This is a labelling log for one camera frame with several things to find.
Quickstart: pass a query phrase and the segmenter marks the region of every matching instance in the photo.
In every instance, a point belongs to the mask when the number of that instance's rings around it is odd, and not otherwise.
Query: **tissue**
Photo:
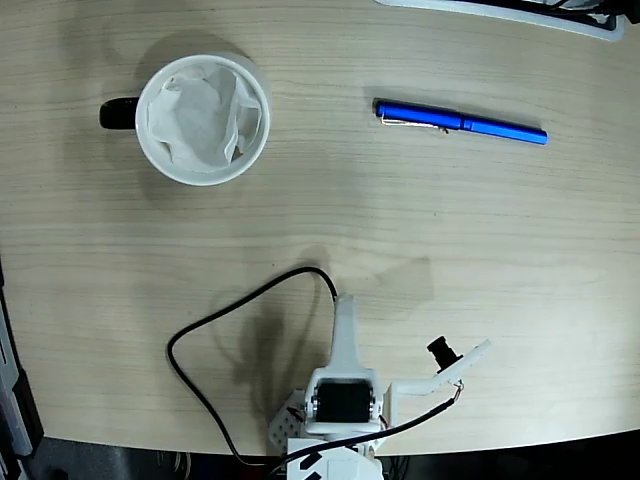
[[[252,88],[222,65],[174,74],[147,110],[152,138],[167,145],[174,164],[192,172],[228,166],[236,148],[249,148],[261,117]]]

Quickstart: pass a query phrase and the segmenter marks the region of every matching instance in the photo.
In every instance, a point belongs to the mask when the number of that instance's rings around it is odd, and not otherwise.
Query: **black mug handle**
[[[114,98],[100,107],[100,126],[108,130],[136,128],[138,97]]]

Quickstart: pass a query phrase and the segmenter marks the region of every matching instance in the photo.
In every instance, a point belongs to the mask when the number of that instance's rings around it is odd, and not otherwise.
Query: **floor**
[[[383,464],[389,480],[628,477],[638,444],[640,431],[634,431],[508,450],[384,457]],[[187,468],[192,480],[259,480],[261,473],[240,468],[226,455],[187,456],[50,438],[43,440],[27,466],[32,480],[183,480]]]

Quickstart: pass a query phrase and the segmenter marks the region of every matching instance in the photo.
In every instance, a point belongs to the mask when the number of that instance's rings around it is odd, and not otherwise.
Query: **pen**
[[[376,99],[373,103],[376,117],[385,125],[417,125],[449,130],[466,130],[522,142],[546,145],[547,132],[539,128],[491,118],[477,117],[442,108]]]

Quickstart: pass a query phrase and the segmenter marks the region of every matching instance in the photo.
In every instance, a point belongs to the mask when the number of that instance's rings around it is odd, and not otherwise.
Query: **cable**
[[[173,348],[175,347],[178,340],[180,340],[182,337],[184,337],[188,333],[193,332],[194,330],[197,330],[198,328],[204,325],[207,325],[213,322],[214,320],[224,317],[225,315],[233,312],[234,310],[237,310],[238,308],[243,307],[244,305],[251,302],[252,300],[255,300],[257,297],[271,290],[273,287],[281,284],[282,282],[292,277],[301,275],[303,273],[314,273],[318,275],[320,278],[322,278],[331,293],[332,299],[335,302],[335,299],[338,296],[338,291],[335,285],[333,284],[333,282],[331,281],[331,278],[329,277],[329,275],[327,275],[323,270],[321,270],[318,267],[311,267],[311,266],[299,267],[299,268],[290,270],[288,272],[285,272],[282,275],[274,278],[273,280],[267,282],[262,287],[254,290],[248,295],[245,295],[240,300],[235,301],[234,303],[232,303],[231,305],[228,305],[222,310],[218,310],[217,312],[212,313],[211,315],[208,315],[203,319],[198,320],[197,322],[187,325],[186,327],[182,328],[177,333],[175,333],[167,343],[167,358],[169,359],[169,363],[171,364],[171,367],[174,369],[178,377],[180,377],[180,379],[184,382],[184,384],[189,388],[189,390],[191,390],[191,392],[196,396],[196,398],[200,400],[200,403],[202,403],[202,405],[207,409],[209,414],[213,417],[216,424],[218,425],[218,428],[220,429],[220,432],[222,433],[222,436],[227,442],[227,445],[229,446],[229,450],[231,450],[231,453],[236,457],[236,459],[240,463],[249,467],[260,467],[260,466],[264,466],[264,464],[248,462],[240,456],[240,452],[238,452],[238,449],[234,445],[233,439],[231,438],[231,435],[229,434],[229,431],[227,430],[227,427],[225,426],[222,418],[220,417],[216,409],[213,408],[213,405],[211,405],[209,400],[207,400],[204,394],[200,391],[200,389],[193,383],[193,381],[191,381],[188,375],[182,370],[180,365],[178,365],[178,362],[176,361],[175,355],[173,353]],[[371,442],[373,440],[387,438],[392,435],[396,435],[398,433],[409,430],[410,428],[413,428],[417,425],[420,425],[421,423],[426,422],[427,420],[435,417],[436,415],[444,412],[446,409],[451,407],[458,400],[458,397],[460,396],[460,393],[462,392],[463,388],[464,386],[462,384],[458,385],[456,394],[453,397],[451,397],[449,400],[441,403],[440,405],[429,410],[423,415],[417,418],[414,418],[413,420],[410,420],[406,423],[403,423],[402,425],[398,425],[397,427],[387,428],[379,432],[355,436],[355,437],[346,438],[342,440],[336,440],[333,442],[325,442],[319,445],[313,445],[311,447],[296,450],[295,452],[291,452],[287,455],[283,455],[282,457],[280,457],[277,463],[273,466],[273,468],[268,471],[267,475],[265,476],[265,479],[273,478],[278,473],[280,468],[282,468],[283,466],[285,466],[286,464],[294,460],[305,457],[307,455],[324,452],[326,450],[332,450],[334,448],[347,447],[357,443]]]
[[[240,463],[246,466],[257,467],[257,466],[263,466],[264,464],[247,462],[246,460],[242,459],[242,457],[240,456],[240,452],[238,452],[238,449],[233,444],[231,435],[229,435],[229,431],[227,430],[227,427],[225,426],[224,422],[222,421],[222,418],[220,417],[216,409],[213,408],[213,405],[211,405],[209,400],[207,400],[207,397],[203,395],[200,389],[191,381],[191,379],[187,376],[187,374],[184,373],[180,365],[178,365],[178,362],[176,361],[176,358],[173,354],[173,347],[175,346],[177,341],[180,340],[182,337],[184,337],[186,334],[193,332],[194,330],[204,325],[207,325],[208,323],[211,323],[214,320],[219,319],[220,317],[224,317],[225,315],[233,312],[234,310],[237,310],[238,308],[246,305],[252,300],[255,300],[257,297],[271,290],[273,287],[281,284],[285,280],[288,280],[297,275],[301,275],[303,273],[314,273],[318,275],[320,278],[322,278],[324,282],[327,284],[329,291],[331,292],[332,299],[335,301],[336,297],[338,296],[338,291],[335,285],[333,284],[333,282],[331,281],[331,278],[329,278],[329,275],[327,275],[323,270],[321,270],[318,267],[311,267],[311,266],[295,268],[267,282],[262,287],[254,290],[248,295],[245,295],[240,300],[235,301],[234,303],[232,303],[231,305],[228,305],[222,310],[212,313],[211,315],[204,317],[202,320],[198,320],[197,322],[187,325],[186,327],[184,327],[183,329],[175,333],[167,343],[167,357],[169,359],[169,363],[171,364],[171,367],[176,372],[178,377],[180,377],[180,379],[184,382],[184,384],[189,388],[189,390],[191,390],[191,392],[196,396],[196,398],[200,400],[200,403],[204,405],[204,407],[211,414],[215,422],[218,424],[218,428],[220,429],[222,436],[227,442],[227,445],[229,446],[229,450],[231,450],[231,453],[240,461]]]
[[[414,418],[413,420],[403,423],[402,425],[398,425],[397,427],[392,427],[387,430],[381,430],[380,432],[368,433],[368,434],[359,435],[356,437],[345,438],[342,440],[335,440],[333,442],[326,442],[318,445],[312,445],[311,447],[302,448],[300,450],[296,450],[295,452],[288,453],[280,457],[277,463],[271,468],[271,470],[264,477],[264,480],[269,480],[271,478],[274,478],[277,475],[280,468],[284,467],[287,463],[293,462],[294,460],[297,460],[302,457],[306,457],[307,455],[324,452],[325,450],[333,450],[334,448],[349,447],[357,443],[372,442],[373,440],[379,440],[381,438],[387,438],[392,435],[397,435],[398,433],[402,433],[406,430],[409,430],[410,428],[416,427],[421,423],[424,423],[427,420],[432,419],[436,415],[439,415],[440,413],[444,412],[446,409],[451,407],[457,401],[461,392],[462,392],[462,387],[458,387],[456,394],[453,397],[451,397],[449,400],[441,403],[437,407],[432,408],[428,412],[420,415],[419,417]]]

